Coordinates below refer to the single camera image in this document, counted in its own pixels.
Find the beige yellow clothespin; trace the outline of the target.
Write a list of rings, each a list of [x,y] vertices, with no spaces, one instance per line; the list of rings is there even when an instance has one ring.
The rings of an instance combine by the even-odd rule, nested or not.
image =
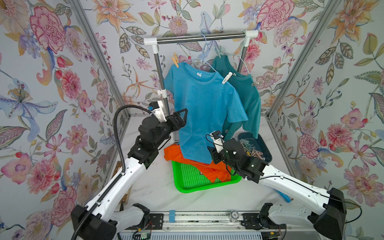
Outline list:
[[[172,61],[174,63],[174,65],[179,68],[179,57],[177,55],[177,53],[174,53],[173,56],[172,56]]]

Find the mint green wire hanger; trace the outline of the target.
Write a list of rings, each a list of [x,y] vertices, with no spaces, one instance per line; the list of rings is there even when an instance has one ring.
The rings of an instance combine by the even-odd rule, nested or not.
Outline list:
[[[248,37],[246,31],[244,31],[244,34],[245,34],[244,44],[243,44],[243,47],[242,47],[241,55],[239,57],[240,62],[239,62],[237,71],[239,73],[241,73],[243,68],[245,68],[247,70],[248,74],[250,74],[250,70],[248,69],[248,66],[247,66],[247,64],[245,62],[245,58],[247,56],[247,50],[248,50],[249,43],[250,43],[250,38]]]

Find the mint green clothespin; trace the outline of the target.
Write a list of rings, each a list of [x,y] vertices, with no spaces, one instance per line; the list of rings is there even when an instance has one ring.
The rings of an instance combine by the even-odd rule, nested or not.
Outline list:
[[[223,55],[222,49],[221,48],[216,48],[216,53],[217,53],[218,57],[221,59],[222,55]]]

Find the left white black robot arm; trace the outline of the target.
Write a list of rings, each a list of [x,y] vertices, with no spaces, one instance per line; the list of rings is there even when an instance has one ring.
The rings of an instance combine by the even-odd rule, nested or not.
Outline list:
[[[150,210],[141,204],[115,212],[115,208],[139,176],[146,171],[159,155],[162,145],[187,124],[188,110],[182,109],[165,116],[160,103],[151,104],[138,128],[135,144],[124,156],[120,140],[116,140],[121,168],[108,184],[85,206],[77,205],[71,212],[74,227],[72,239],[112,240],[118,233],[128,228],[137,231],[150,222]]]

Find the orange garment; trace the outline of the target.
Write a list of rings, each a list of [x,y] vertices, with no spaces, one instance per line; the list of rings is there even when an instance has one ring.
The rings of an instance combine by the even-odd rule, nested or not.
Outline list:
[[[164,158],[166,161],[173,161],[181,164],[186,164],[196,167],[211,183],[216,179],[221,182],[228,182],[232,175],[229,173],[232,169],[227,167],[225,163],[220,162],[215,164],[213,161],[210,164],[204,164],[189,159],[185,159],[179,145],[171,145],[164,149]]]

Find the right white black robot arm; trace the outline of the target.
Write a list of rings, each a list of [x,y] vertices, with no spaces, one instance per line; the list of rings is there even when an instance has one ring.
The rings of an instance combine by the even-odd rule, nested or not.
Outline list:
[[[347,206],[350,204],[342,191],[317,188],[275,168],[273,159],[261,136],[241,133],[237,139],[226,141],[220,131],[206,135],[215,164],[223,163],[226,170],[245,180],[270,187],[302,207],[287,207],[265,203],[256,214],[245,214],[242,225],[246,229],[285,229],[288,225],[312,227],[330,240],[343,238]]]

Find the blue garment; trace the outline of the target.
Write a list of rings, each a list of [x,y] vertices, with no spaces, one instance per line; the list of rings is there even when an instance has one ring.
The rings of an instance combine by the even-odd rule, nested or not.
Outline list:
[[[248,120],[238,92],[223,80],[218,72],[200,71],[187,63],[172,65],[164,79],[175,110],[188,110],[187,124],[179,131],[181,152],[188,160],[210,164],[212,144],[206,135],[221,130],[225,121]]]

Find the teal embroidered t-shirt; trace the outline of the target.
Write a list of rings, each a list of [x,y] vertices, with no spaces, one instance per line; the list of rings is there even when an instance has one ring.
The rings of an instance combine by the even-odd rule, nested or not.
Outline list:
[[[242,128],[249,132],[256,139],[259,136],[259,128],[261,122],[261,98],[258,90],[253,86],[251,75],[243,75],[238,72],[229,61],[228,56],[221,55],[214,58],[212,66],[225,77],[228,73],[233,75],[228,82],[236,89],[248,120],[242,122],[231,123],[225,121],[223,125],[223,135],[225,140],[230,140],[235,132]]]

